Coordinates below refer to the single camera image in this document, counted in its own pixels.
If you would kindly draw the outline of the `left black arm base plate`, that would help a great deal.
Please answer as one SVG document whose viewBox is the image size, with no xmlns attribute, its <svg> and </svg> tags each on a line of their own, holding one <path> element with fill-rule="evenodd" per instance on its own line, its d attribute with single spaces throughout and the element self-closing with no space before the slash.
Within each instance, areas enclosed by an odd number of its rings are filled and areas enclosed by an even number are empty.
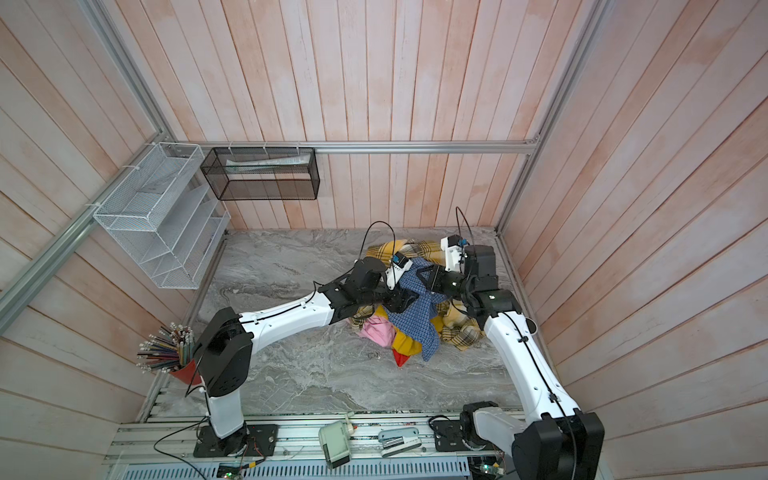
<svg viewBox="0 0 768 480">
<path fill-rule="evenodd" d="M 274 454 L 278 437 L 276 424 L 243 424 L 225 438 L 216 436 L 210 425 L 203 426 L 193 451 L 194 458 L 233 456 L 269 457 Z"/>
</svg>

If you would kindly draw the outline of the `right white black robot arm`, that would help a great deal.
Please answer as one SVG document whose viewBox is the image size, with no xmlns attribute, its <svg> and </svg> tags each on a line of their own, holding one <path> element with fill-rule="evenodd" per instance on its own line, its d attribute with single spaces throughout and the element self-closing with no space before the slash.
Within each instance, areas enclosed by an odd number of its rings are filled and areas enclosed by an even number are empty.
<svg viewBox="0 0 768 480">
<path fill-rule="evenodd" d="M 499 286 L 492 247 L 471 245 L 458 235 L 442 239 L 443 265 L 421 268 L 418 278 L 430 293 L 461 302 L 496 348 L 519 395 L 524 419 L 494 402 L 464 406 L 463 441 L 491 444 L 512 461 L 521 479 L 593 479 L 605 429 L 568 395 L 534 340 L 534 324 L 515 295 Z"/>
</svg>

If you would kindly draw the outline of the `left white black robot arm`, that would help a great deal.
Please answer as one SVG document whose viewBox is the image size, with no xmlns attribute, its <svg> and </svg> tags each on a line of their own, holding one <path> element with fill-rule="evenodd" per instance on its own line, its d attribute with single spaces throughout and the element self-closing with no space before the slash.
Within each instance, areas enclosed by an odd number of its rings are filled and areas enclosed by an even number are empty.
<svg viewBox="0 0 768 480">
<path fill-rule="evenodd" d="M 255 353 L 302 331 L 351 318 L 363 307 L 384 305 L 404 312 L 418 297 L 398 285 L 412 265 L 402 253 L 396 253 L 389 266 L 365 257 L 348 272 L 287 304 L 257 312 L 219 310 L 193 350 L 215 437 L 228 440 L 246 428 L 240 388 Z"/>
</svg>

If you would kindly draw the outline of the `blue checkered shirt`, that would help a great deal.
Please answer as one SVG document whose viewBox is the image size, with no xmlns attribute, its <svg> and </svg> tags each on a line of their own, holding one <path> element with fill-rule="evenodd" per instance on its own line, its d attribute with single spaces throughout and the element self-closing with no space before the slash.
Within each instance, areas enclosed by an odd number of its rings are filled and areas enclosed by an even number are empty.
<svg viewBox="0 0 768 480">
<path fill-rule="evenodd" d="M 419 268 L 436 263 L 421 257 L 410 259 L 412 266 L 401 277 L 397 286 L 418 293 L 419 299 L 401 314 L 390 313 L 384 309 L 394 327 L 422 344 L 421 357 L 424 361 L 429 361 L 437 352 L 441 342 L 441 339 L 438 340 L 438 333 L 430 320 L 440 316 L 439 307 L 448 302 L 450 298 L 427 291 L 416 277 L 416 271 Z"/>
</svg>

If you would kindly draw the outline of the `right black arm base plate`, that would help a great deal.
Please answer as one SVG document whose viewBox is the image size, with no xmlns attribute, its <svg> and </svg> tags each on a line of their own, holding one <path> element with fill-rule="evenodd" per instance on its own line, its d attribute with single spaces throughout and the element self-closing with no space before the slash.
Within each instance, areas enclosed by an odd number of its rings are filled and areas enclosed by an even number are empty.
<svg viewBox="0 0 768 480">
<path fill-rule="evenodd" d="M 432 430 L 435 448 L 439 452 L 505 451 L 510 452 L 515 431 L 503 423 L 481 418 L 479 422 L 462 417 L 451 420 L 444 415 L 427 421 Z"/>
</svg>

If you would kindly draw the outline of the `yellow plaid cloth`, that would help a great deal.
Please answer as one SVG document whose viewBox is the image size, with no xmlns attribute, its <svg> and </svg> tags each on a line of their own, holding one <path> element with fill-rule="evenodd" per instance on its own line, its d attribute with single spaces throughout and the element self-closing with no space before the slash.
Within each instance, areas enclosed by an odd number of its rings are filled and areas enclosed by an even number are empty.
<svg viewBox="0 0 768 480">
<path fill-rule="evenodd" d="M 388 265 L 392 255 L 398 251 L 403 252 L 409 258 L 421 257 L 433 263 L 444 264 L 444 255 L 440 250 L 438 242 L 414 239 L 398 239 L 368 247 L 365 257 L 377 258 L 385 265 Z M 459 301 L 448 301 L 439 307 L 444 327 L 440 333 L 440 339 L 442 343 L 453 345 L 458 350 L 465 351 L 479 342 L 484 334 L 479 328 L 477 321 L 462 314 L 458 306 L 463 307 Z M 363 323 L 369 316 L 373 315 L 376 314 L 370 306 L 361 307 L 350 319 L 350 322 L 359 332 Z"/>
</svg>

